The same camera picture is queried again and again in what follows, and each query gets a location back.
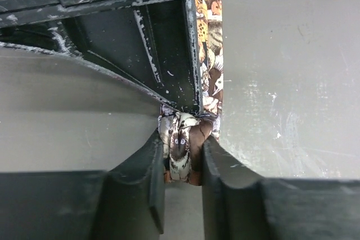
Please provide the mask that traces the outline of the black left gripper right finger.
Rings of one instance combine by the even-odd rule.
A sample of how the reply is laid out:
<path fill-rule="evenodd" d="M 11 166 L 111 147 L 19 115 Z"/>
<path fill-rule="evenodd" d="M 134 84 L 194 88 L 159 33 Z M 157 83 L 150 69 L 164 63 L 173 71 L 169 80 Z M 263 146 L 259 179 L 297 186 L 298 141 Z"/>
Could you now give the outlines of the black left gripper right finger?
<path fill-rule="evenodd" d="M 262 176 L 229 154 L 215 138 L 203 145 L 205 239 L 264 239 Z"/>

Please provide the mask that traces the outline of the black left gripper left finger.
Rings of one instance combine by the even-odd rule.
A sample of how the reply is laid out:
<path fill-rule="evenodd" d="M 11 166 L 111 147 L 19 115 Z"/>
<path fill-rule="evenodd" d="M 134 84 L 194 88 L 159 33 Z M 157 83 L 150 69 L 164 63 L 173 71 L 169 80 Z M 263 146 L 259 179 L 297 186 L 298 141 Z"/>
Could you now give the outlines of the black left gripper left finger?
<path fill-rule="evenodd" d="M 154 131 L 138 151 L 108 174 L 106 234 L 164 233 L 163 173 L 163 143 Z"/>

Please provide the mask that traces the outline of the brown floral patterned tie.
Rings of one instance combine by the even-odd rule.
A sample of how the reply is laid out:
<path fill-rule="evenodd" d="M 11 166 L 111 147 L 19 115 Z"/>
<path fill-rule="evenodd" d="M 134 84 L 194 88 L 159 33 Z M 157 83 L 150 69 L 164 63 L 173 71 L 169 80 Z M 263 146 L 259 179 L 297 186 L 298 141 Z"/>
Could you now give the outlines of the brown floral patterned tie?
<path fill-rule="evenodd" d="M 203 144 L 219 138 L 223 102 L 222 0 L 195 0 L 203 115 L 163 105 L 158 132 L 163 142 L 164 181 L 202 184 Z"/>

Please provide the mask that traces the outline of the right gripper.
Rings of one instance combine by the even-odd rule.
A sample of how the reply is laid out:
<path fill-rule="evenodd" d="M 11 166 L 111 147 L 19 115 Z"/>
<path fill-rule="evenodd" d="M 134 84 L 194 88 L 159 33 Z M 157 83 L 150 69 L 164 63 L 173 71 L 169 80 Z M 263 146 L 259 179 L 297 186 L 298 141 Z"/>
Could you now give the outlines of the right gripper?
<path fill-rule="evenodd" d="M 194 0 L 1 0 L 1 27 L 62 19 L 83 58 L 177 111 L 203 111 Z"/>

